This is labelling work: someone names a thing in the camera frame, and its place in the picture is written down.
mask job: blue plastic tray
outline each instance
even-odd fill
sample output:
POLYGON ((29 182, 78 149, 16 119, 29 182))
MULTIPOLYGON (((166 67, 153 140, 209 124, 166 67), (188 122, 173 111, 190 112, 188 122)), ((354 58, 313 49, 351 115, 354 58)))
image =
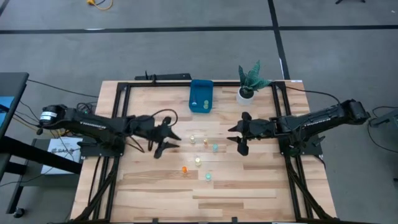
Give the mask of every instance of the blue plastic tray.
POLYGON ((209 113, 213 106, 213 82, 210 80, 192 80, 191 92, 189 96, 189 108, 195 113, 209 113), (209 101, 209 106, 204 109, 205 100, 209 101))

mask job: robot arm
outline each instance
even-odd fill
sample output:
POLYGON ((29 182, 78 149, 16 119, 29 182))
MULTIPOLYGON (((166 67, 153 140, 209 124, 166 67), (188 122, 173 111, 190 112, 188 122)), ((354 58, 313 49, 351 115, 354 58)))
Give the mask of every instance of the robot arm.
POLYGON ((179 147, 168 142, 165 138, 181 140, 175 135, 171 127, 170 117, 166 117, 161 125, 155 126, 153 116, 128 116, 124 118, 105 118, 93 114, 86 114, 65 105, 50 105, 43 108, 39 121, 39 132, 43 129, 67 129, 73 133, 95 139, 99 147, 116 150, 124 148, 125 138, 132 135, 142 137, 149 141, 148 150, 152 150, 153 142, 158 143, 154 157, 158 159, 163 150, 179 147))
POLYGON ((240 137, 229 137, 238 143, 238 152, 249 154, 247 141, 264 138, 288 138, 291 148, 304 147, 310 137, 339 126, 341 124, 363 124, 369 118, 362 104, 347 100, 324 110, 301 116, 281 116, 278 118, 252 119, 247 112, 242 113, 242 120, 228 131, 237 131, 240 137))

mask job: wooden table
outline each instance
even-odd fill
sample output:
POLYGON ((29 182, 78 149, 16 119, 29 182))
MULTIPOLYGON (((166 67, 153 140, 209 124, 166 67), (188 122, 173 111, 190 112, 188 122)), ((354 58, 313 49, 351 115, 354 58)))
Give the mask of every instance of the wooden table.
MULTIPOLYGON (((96 114, 111 117, 117 84, 103 82, 96 114)), ((286 81, 286 85, 303 89, 302 82, 286 81)), ((271 88, 256 93, 250 106, 237 104, 237 89, 214 87, 210 114, 193 114, 188 108, 189 87, 132 88, 127 115, 174 109, 178 123, 172 129, 182 141, 178 142, 180 148, 167 149, 160 159, 153 158, 153 151, 143 154, 126 147, 119 165, 112 222, 151 222, 153 218, 160 222, 230 222, 231 217, 247 222, 295 221, 285 162, 277 140, 249 142, 249 155, 244 157, 236 151, 236 143, 226 139, 237 135, 227 130, 236 125, 243 111, 253 119, 275 116, 271 88), (196 137, 196 144, 190 144, 191 135, 196 137), (202 143, 205 138, 208 147, 202 143), (212 151, 213 144, 218 144, 217 153, 212 151), (194 163, 196 156, 202 160, 200 167, 194 163), (182 173, 183 166, 188 167, 187 174, 182 173), (212 174, 210 182, 205 179, 208 172, 212 174)), ((309 112, 304 92, 288 89, 287 93, 293 114, 309 112)), ((122 94, 119 115, 123 98, 122 94)), ((280 103, 284 111, 282 97, 280 103)), ((174 117, 172 113, 162 113, 156 121, 167 115, 174 117)), ((139 142, 146 146, 143 139, 139 142)), ((92 157, 83 163, 72 218, 87 205, 96 160, 92 157)), ((327 213, 335 216, 323 164, 314 156, 302 156, 302 160, 309 191, 327 213)), ((98 170, 94 192, 101 166, 98 170)), ((305 217, 302 194, 299 189, 297 192, 305 217)), ((104 217, 107 198, 105 193, 100 218, 104 217)))

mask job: floor stripe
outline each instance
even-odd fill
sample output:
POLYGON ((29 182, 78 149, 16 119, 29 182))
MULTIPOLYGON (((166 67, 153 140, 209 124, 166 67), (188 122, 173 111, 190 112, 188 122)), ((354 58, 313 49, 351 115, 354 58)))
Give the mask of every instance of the floor stripe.
POLYGON ((0 30, 0 34, 112 34, 140 32, 197 32, 197 31, 262 31, 272 26, 217 26, 217 27, 154 27, 113 29, 50 29, 50 30, 0 30))
POLYGON ((6 9, 7 4, 8 4, 9 1, 10 0, 4 0, 4 2, 1 4, 1 6, 0 6, 0 16, 4 12, 4 10, 6 9))
MULTIPOLYGON (((10 0, 0 7, 0 15, 10 0)), ((117 34, 140 32, 199 32, 199 31, 297 31, 297 30, 386 30, 398 29, 398 25, 375 26, 217 26, 217 27, 153 27, 153 28, 109 28, 109 29, 45 29, 45 30, 0 30, 0 34, 117 34)))
POLYGON ((280 60, 281 69, 282 69, 282 77, 285 80, 290 80, 289 69, 287 68, 285 50, 284 50, 284 45, 282 43, 282 37, 280 36, 280 30, 279 30, 279 25, 278 25, 278 19, 276 16, 274 1, 268 0, 268 5, 269 5, 269 11, 271 13, 272 27, 274 28, 275 41, 276 41, 276 46, 278 49, 279 60, 280 60))
POLYGON ((383 30, 398 29, 398 25, 365 26, 281 26, 279 30, 383 30))

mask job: white label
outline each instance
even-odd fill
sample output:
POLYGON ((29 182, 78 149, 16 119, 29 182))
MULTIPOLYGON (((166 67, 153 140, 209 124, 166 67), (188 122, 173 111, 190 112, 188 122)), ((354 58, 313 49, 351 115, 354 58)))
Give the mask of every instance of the white label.
POLYGON ((56 118, 57 114, 53 113, 53 112, 45 111, 45 112, 42 113, 42 116, 52 116, 52 117, 56 118))
POLYGON ((51 117, 50 116, 40 116, 40 119, 46 119, 46 120, 51 120, 51 117))

